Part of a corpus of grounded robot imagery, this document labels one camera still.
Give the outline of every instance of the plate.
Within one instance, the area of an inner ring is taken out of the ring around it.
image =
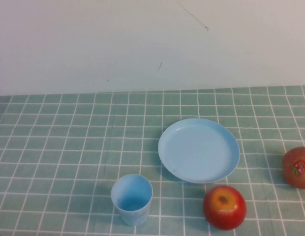
[[[192,183],[212,183],[236,168],[240,149],[224,126],[200,118],[178,121],[161,135],[158,153],[173,175]]]

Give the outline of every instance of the wall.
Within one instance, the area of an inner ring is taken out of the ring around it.
[[[0,95],[292,84],[305,0],[0,0]]]

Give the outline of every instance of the cup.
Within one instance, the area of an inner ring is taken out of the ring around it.
[[[125,175],[116,181],[111,199],[122,220],[128,225],[140,225],[147,220],[153,197],[153,187],[141,175]]]

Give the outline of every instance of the red apple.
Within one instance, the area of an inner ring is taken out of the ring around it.
[[[244,221],[246,204],[237,189],[219,185],[206,194],[203,212],[207,221],[215,228],[232,230]]]
[[[305,147],[296,147],[288,151],[282,165],[287,183],[305,189]]]

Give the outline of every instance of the fruit sticker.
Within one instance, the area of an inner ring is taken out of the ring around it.
[[[297,161],[294,166],[291,166],[291,169],[295,171],[295,175],[302,175],[305,173],[305,162]]]

